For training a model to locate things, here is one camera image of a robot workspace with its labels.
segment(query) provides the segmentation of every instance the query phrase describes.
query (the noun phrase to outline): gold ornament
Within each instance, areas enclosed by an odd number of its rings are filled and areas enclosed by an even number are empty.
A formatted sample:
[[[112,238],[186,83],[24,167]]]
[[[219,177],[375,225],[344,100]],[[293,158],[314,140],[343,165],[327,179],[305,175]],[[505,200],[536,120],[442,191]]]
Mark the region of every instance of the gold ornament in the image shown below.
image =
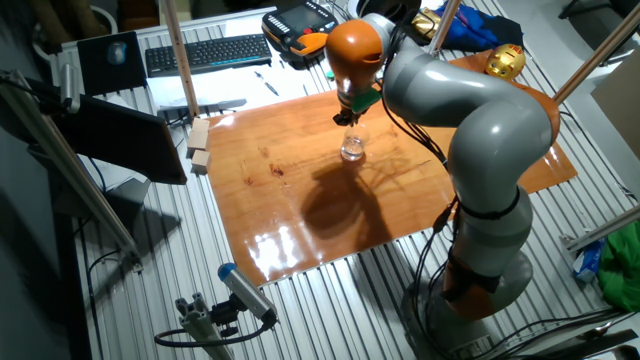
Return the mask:
[[[489,55],[484,71],[491,76],[513,80],[520,75],[525,62],[526,59],[520,46],[504,44],[495,48]]]
[[[416,29],[418,34],[427,40],[431,40],[440,25],[440,16],[436,15],[428,8],[422,8],[419,13],[411,21],[411,25]]]

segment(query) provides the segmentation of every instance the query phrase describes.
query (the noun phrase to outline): glass cup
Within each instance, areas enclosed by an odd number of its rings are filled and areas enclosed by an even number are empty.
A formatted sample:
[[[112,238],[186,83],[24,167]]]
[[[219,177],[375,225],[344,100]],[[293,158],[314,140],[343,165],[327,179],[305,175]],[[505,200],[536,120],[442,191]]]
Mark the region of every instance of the glass cup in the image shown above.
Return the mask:
[[[369,129],[362,123],[351,124],[344,132],[340,154],[348,161],[360,160],[364,155],[367,142],[369,142]]]

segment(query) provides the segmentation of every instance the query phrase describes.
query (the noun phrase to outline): white table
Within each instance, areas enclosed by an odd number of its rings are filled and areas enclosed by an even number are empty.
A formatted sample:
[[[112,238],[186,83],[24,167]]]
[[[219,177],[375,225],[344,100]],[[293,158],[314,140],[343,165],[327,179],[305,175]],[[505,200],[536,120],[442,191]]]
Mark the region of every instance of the white table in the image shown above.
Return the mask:
[[[489,14],[503,14],[494,0],[467,4]],[[220,38],[227,21],[268,10],[195,20],[181,26],[187,43]],[[138,31],[138,38],[143,54],[148,48],[171,45],[164,27]],[[273,54],[273,66],[277,68],[277,52]],[[465,54],[444,51],[443,55],[450,60]],[[554,88],[535,61],[527,61],[518,81],[553,95]],[[64,63],[80,67],[74,43],[66,44],[63,52],[53,57],[54,82]],[[300,77],[304,83],[301,91],[310,95],[335,89],[335,83],[324,76],[328,70],[327,63],[321,62],[309,66],[308,71],[297,72],[288,67],[279,71],[282,76]],[[156,114],[147,88],[121,91],[120,95],[134,108]],[[570,111],[564,106],[562,110]],[[186,136],[190,129],[180,131]],[[606,307],[597,285],[581,289],[573,280],[572,259],[558,239],[563,234],[581,236],[585,229],[603,224],[634,204],[616,187],[606,171],[608,164],[600,160],[585,136],[588,135],[570,119],[563,120],[558,143],[578,176],[531,195],[535,219],[523,249],[533,263],[534,278],[516,303],[486,320],[496,334],[494,342],[539,319],[575,316]],[[114,241],[93,223],[75,239],[95,359],[100,358],[99,342],[105,359],[207,358],[200,349],[169,349],[153,342],[154,334],[179,328],[175,299],[190,299],[192,293],[199,291],[211,305],[229,296],[216,272],[220,264],[233,261],[231,251],[208,178],[189,173],[185,143],[178,146],[178,152],[188,173],[186,186],[152,184],[133,229],[144,271],[133,273],[123,260],[121,265],[106,261],[91,273],[96,321],[88,300],[86,264],[114,249]],[[180,221],[173,228],[175,219]],[[427,261],[429,274],[446,259],[448,243],[442,237],[437,239]],[[274,332],[231,346],[236,358],[414,358],[398,309],[425,241],[423,233],[413,234],[264,286],[266,296],[278,309],[280,324]],[[255,331],[256,326],[251,315],[241,315],[241,334]],[[519,341],[515,339],[509,345]]]

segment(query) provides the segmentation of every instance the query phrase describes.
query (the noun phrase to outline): black keyboard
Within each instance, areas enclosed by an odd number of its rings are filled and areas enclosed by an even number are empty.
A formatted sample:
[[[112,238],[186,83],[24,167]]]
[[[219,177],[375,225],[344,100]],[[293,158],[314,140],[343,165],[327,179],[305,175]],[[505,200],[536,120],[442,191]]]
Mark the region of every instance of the black keyboard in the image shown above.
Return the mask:
[[[184,47],[192,74],[271,62],[264,34],[200,41]],[[179,75],[171,46],[147,49],[144,54],[149,77]]]

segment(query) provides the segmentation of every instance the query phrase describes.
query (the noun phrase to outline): pen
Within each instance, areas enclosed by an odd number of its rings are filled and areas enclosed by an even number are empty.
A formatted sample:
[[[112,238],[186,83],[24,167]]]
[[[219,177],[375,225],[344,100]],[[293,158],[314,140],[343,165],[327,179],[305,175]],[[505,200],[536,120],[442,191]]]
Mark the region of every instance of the pen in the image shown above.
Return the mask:
[[[276,91],[276,89],[274,89],[273,86],[271,86],[271,84],[266,82],[264,80],[264,77],[262,77],[262,75],[260,75],[259,72],[254,71],[254,73],[256,73],[256,76],[258,77],[258,79],[260,79],[260,81],[262,81],[262,83],[265,84],[267,86],[267,88],[269,88],[269,90],[271,90],[272,93],[276,94],[276,96],[280,96],[280,95],[278,95],[278,92]]]

